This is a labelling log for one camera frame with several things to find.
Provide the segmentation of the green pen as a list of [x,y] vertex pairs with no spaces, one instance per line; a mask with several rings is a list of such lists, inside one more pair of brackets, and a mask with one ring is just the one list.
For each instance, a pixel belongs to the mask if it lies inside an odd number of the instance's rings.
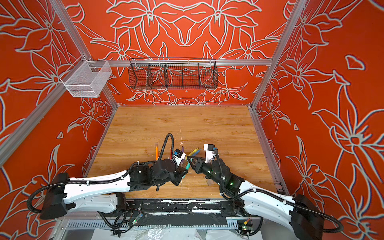
[[189,168],[191,167],[190,163],[189,162],[185,162],[183,164],[183,167],[186,169],[186,170],[189,170]]

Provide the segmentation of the clear pen cap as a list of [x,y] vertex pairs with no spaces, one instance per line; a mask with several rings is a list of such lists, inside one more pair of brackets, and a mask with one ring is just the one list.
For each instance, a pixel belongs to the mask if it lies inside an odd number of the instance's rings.
[[216,183],[215,183],[213,180],[211,180],[211,179],[206,180],[206,183],[207,183],[208,186],[212,186],[212,185],[215,185],[215,184],[216,184]]

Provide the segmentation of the orange pen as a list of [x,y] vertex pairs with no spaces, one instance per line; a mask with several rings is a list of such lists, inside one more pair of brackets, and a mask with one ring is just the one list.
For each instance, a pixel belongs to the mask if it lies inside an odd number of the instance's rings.
[[155,154],[156,154],[156,161],[159,159],[159,145],[158,143],[155,143]]

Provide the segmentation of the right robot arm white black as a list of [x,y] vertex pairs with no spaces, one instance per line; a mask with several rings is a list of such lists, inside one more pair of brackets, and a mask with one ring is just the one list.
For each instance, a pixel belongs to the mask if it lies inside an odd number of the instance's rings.
[[197,174],[219,185],[226,201],[240,203],[250,216],[259,216],[287,228],[299,240],[321,240],[324,233],[344,230],[339,220],[320,212],[307,197],[273,193],[233,174],[218,153],[214,153],[210,162],[194,156],[188,156],[187,160]]

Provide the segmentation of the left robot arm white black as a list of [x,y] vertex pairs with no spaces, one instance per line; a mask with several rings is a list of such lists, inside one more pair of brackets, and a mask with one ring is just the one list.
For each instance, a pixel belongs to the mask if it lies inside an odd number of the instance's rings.
[[188,173],[181,166],[186,154],[174,146],[174,137],[168,133],[155,161],[135,162],[127,170],[92,178],[70,178],[68,173],[61,173],[29,196],[28,210],[39,214],[42,220],[76,211],[121,211],[125,209],[127,192],[159,188],[168,182],[180,184]]

